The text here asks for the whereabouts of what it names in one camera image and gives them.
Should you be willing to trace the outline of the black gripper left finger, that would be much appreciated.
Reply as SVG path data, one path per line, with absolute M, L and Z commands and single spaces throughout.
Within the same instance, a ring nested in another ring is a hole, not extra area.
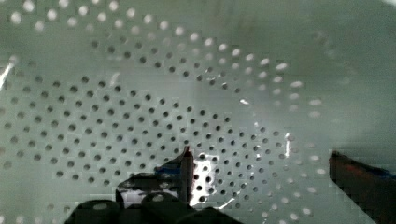
M 193 156 L 185 147 L 153 172 L 119 183 L 114 201 L 80 203 L 64 224 L 242 224 L 213 207 L 191 207 L 192 184 Z

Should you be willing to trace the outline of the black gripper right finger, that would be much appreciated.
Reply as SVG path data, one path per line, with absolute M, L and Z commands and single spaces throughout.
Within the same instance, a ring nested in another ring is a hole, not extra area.
M 395 224 L 395 175 L 333 151 L 329 177 L 376 224 Z

